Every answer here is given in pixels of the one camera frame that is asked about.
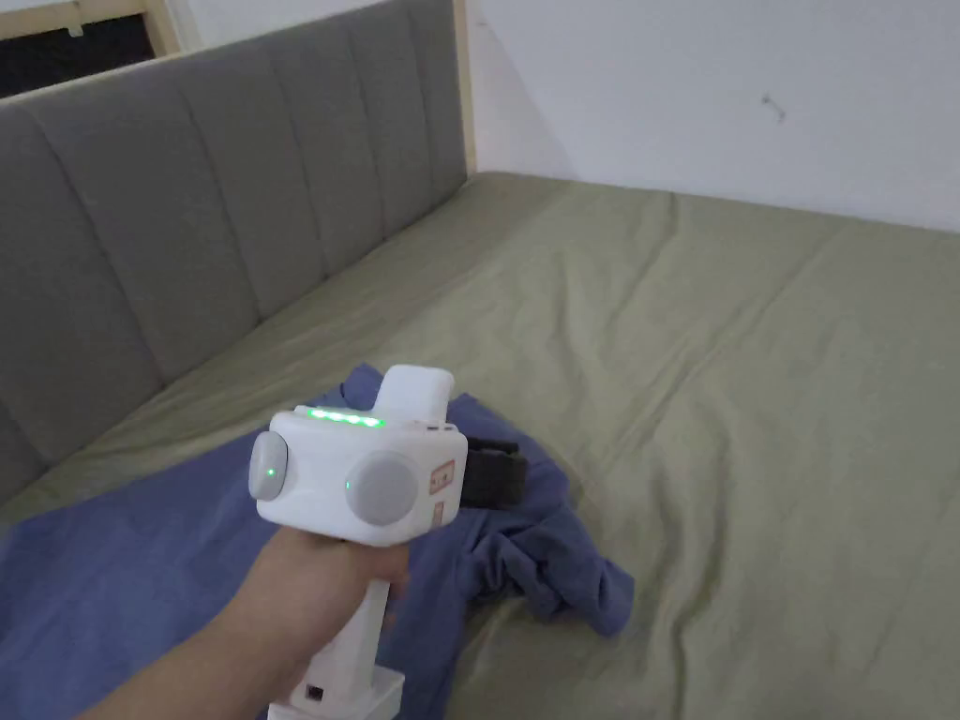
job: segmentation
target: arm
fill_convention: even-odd
[[[79,720],[252,720],[296,686],[370,580],[401,583],[406,566],[405,547],[361,547],[281,528],[209,625]]]

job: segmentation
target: black strap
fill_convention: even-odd
[[[526,480],[527,459],[518,444],[467,438],[461,507],[504,510],[517,505]]]

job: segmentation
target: dark window opening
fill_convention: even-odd
[[[0,40],[0,98],[155,57],[143,15]]]

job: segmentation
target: white handheld device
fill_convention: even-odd
[[[373,410],[299,406],[257,437],[250,492],[264,518],[366,545],[406,542],[457,515],[467,438],[446,422],[453,376],[397,365]],[[310,662],[268,720],[389,720],[403,676],[374,665],[387,583],[370,584],[360,609]]]

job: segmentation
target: gray button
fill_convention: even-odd
[[[345,483],[347,504],[370,525],[383,527],[406,517],[417,502],[417,476],[395,452],[374,452],[361,460]]]
[[[250,458],[251,496],[256,500],[273,500],[283,489],[286,475],[287,443],[273,430],[257,435]]]

